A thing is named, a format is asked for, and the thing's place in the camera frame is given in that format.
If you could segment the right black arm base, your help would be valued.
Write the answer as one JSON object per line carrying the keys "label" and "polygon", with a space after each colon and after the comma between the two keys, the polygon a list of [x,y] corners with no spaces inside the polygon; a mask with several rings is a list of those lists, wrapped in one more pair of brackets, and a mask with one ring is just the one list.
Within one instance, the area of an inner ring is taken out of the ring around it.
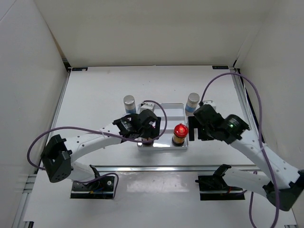
{"label": "right black arm base", "polygon": [[199,185],[201,201],[245,200],[245,190],[229,186],[223,176],[232,167],[227,164],[219,166],[212,175],[199,175],[195,182]]}

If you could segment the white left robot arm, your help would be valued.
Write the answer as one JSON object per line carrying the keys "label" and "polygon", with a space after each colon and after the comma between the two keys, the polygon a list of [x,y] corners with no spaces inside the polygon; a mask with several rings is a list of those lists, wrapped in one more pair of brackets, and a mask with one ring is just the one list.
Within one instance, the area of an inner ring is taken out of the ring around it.
{"label": "white left robot arm", "polygon": [[62,138],[54,135],[44,148],[41,159],[48,179],[57,183],[65,179],[84,184],[89,190],[98,188],[100,179],[93,165],[84,165],[77,160],[99,149],[135,142],[138,138],[156,140],[160,137],[161,118],[151,110],[128,114],[96,131],[86,130],[83,135]]}

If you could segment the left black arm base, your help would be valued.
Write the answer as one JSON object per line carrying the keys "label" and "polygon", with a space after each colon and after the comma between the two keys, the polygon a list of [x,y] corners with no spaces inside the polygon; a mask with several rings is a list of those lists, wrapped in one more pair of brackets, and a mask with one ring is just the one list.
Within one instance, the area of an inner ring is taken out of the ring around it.
{"label": "left black arm base", "polygon": [[74,181],[71,188],[71,199],[113,200],[119,183],[119,176],[115,172],[101,175],[95,166],[90,165],[97,180],[88,183]]}

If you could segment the red lid amber bottle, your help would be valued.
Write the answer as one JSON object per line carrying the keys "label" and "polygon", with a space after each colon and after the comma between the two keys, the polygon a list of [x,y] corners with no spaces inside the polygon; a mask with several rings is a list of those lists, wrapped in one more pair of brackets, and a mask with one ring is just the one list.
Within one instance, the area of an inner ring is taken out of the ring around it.
{"label": "red lid amber bottle", "polygon": [[184,124],[178,124],[174,127],[172,143],[175,146],[182,146],[185,142],[185,139],[189,133],[188,127]]}

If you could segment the blue label spice jar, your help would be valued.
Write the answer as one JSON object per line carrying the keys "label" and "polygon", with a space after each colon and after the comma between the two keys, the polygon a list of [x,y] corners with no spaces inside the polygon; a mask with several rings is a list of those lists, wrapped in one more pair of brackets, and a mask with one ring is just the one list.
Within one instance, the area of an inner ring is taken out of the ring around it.
{"label": "blue label spice jar", "polygon": [[197,109],[198,103],[200,101],[200,96],[197,93],[190,93],[185,106],[185,114],[187,116],[193,115],[194,111]]}
{"label": "blue label spice jar", "polygon": [[127,114],[136,113],[135,98],[132,95],[126,95],[123,99],[125,112]]}

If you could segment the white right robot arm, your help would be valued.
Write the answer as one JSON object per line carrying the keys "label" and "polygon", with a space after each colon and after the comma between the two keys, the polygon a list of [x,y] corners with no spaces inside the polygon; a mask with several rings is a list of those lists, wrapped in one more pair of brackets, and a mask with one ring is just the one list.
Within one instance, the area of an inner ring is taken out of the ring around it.
{"label": "white right robot arm", "polygon": [[304,172],[288,164],[237,115],[223,118],[215,109],[204,104],[188,117],[189,140],[223,141],[250,159],[264,174],[255,175],[222,164],[213,173],[211,183],[219,190],[239,187],[265,197],[282,211],[289,211],[304,190]]}

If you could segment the red lid dark bottle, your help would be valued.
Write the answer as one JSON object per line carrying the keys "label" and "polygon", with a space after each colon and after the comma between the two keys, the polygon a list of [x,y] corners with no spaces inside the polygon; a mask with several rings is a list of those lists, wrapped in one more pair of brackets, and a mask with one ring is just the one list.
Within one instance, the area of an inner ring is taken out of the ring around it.
{"label": "red lid dark bottle", "polygon": [[151,146],[154,143],[154,140],[152,138],[142,138],[142,145],[144,146]]}

